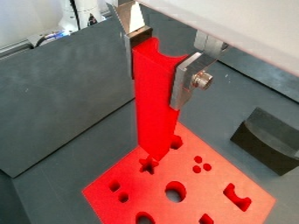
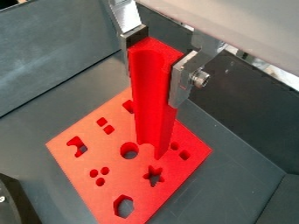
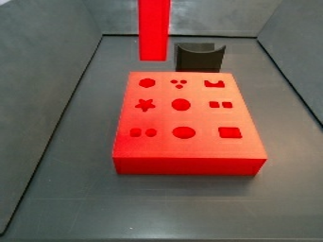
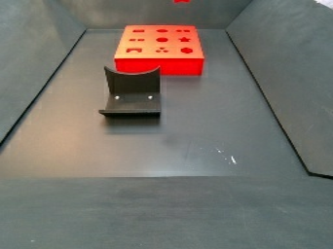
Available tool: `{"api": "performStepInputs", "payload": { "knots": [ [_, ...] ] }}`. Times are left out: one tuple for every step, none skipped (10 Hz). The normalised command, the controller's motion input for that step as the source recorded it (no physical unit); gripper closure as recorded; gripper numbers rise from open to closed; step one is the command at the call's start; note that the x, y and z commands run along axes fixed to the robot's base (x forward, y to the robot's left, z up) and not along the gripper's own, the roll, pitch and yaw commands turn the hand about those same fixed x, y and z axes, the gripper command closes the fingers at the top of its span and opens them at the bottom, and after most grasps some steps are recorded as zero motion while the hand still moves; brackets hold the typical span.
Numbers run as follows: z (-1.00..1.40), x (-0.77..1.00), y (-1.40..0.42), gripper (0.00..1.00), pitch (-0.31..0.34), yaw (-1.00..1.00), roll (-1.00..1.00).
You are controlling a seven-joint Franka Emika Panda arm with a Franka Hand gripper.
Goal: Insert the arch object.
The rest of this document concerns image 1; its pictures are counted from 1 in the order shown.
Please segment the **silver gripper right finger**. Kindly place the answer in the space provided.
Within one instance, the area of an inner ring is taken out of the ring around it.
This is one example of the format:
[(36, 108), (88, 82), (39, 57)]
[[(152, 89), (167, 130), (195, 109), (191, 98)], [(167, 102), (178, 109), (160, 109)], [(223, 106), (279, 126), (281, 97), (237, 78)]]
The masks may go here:
[(229, 46), (226, 42), (203, 31), (197, 31), (194, 47), (198, 49), (198, 52), (193, 53), (175, 68), (170, 100), (173, 109), (182, 109), (193, 97), (195, 88), (206, 90), (210, 87), (213, 76), (207, 73), (207, 69), (229, 49)]

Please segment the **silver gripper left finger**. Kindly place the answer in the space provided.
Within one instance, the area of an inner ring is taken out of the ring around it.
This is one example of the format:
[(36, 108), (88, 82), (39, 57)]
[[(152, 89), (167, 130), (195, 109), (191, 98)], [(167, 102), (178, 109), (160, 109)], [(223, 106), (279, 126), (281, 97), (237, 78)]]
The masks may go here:
[(107, 6), (122, 25), (127, 72), (131, 78), (135, 78), (132, 48), (152, 37), (154, 29), (146, 24), (139, 2), (124, 2), (118, 6), (110, 3)]

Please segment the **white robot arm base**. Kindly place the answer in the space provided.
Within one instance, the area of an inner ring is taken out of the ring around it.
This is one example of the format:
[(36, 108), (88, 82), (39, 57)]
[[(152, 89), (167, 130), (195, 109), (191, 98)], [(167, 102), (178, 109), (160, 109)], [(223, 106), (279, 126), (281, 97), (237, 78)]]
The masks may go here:
[(60, 0), (60, 6), (62, 19), (56, 32), (62, 37), (104, 20), (99, 8), (99, 0)]

